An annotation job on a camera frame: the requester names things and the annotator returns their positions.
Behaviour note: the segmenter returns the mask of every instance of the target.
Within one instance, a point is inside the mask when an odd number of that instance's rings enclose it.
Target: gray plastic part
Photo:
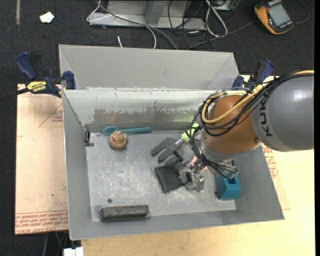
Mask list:
[[[269,148],[290,152],[314,148],[314,77],[285,81],[252,113],[258,138]]]

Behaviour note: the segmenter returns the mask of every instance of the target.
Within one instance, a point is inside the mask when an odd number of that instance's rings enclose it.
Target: power cord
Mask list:
[[[149,29],[149,30],[155,30],[155,31],[159,32],[161,35],[163,35],[163,36],[171,43],[171,45],[172,45],[176,50],[178,50],[178,47],[177,47],[176,44],[172,41],[172,39],[171,39],[167,34],[165,34],[164,32],[162,32],[161,30],[159,30],[159,29],[157,29],[157,28],[155,28],[155,27],[153,27],[153,26],[146,25],[146,24],[144,24],[144,23],[142,23],[142,22],[138,22],[138,21],[135,21],[135,20],[131,20],[131,19],[128,19],[128,18],[119,16],[119,15],[116,15],[116,14],[114,14],[114,13],[111,13],[111,12],[109,12],[106,8],[104,8],[104,7],[101,5],[101,2],[99,2],[99,1],[97,1],[97,0],[96,0],[95,2],[98,4],[98,6],[99,6],[102,10],[104,10],[107,14],[110,14],[110,15],[112,15],[112,16],[115,17],[115,18],[121,19],[121,20],[123,20],[123,21],[131,22],[131,23],[133,23],[133,24],[140,25],[140,26],[142,26],[142,27],[144,27],[144,28],[147,28],[147,29]]]
[[[209,0],[205,1],[208,4],[208,9],[206,11],[206,15],[205,15],[205,26],[206,26],[206,30],[209,32],[210,35],[214,36],[214,37],[221,37],[222,35],[217,35],[215,33],[212,32],[212,30],[209,28],[209,14],[210,14],[210,10],[212,10],[215,14],[215,16],[219,19],[220,23],[222,24],[223,28],[224,28],[224,35],[228,34],[228,28],[225,24],[225,22],[222,20],[222,18],[220,17],[220,15],[218,14],[218,12],[216,11],[216,9],[213,7],[212,3]]]

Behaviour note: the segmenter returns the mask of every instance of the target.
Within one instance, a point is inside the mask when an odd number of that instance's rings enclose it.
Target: orange device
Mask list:
[[[254,12],[260,23],[274,35],[286,33],[294,27],[282,0],[264,0],[255,6]]]

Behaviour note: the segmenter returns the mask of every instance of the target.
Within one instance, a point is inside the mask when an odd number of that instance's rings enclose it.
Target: black carpet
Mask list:
[[[242,0],[234,13],[222,13],[228,30],[232,32],[254,21],[253,7],[258,2]],[[259,60],[270,60],[274,64],[272,75],[314,68],[315,0],[303,2],[309,11],[307,21],[283,35],[272,35],[252,23],[192,51],[233,52],[241,74],[251,74]],[[53,76],[57,77],[60,74],[59,44],[119,47],[117,36],[120,36],[123,47],[152,48],[153,37],[146,28],[89,26],[86,18],[96,6],[92,0],[20,0],[18,25],[17,1],[0,1],[0,97],[14,92],[16,84],[27,81],[15,63],[15,58],[24,51],[42,52],[44,68],[52,69]],[[293,20],[302,21],[307,15],[298,0],[288,1],[287,8]],[[51,24],[43,24],[39,16],[48,11],[55,19]],[[206,38],[204,33],[186,35],[186,42],[181,31],[163,31],[181,50]],[[163,35],[156,32],[156,36],[158,49],[173,49]],[[46,234],[14,235],[16,105],[15,97],[0,101],[0,255],[37,256],[43,253]]]

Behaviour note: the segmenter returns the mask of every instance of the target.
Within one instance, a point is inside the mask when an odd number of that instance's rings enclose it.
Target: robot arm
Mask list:
[[[314,71],[296,71],[243,90],[218,91],[200,106],[192,124],[198,117],[201,126],[190,136],[196,160],[184,170],[199,192],[204,168],[233,179],[238,171],[232,159],[261,143],[285,152],[314,148]]]

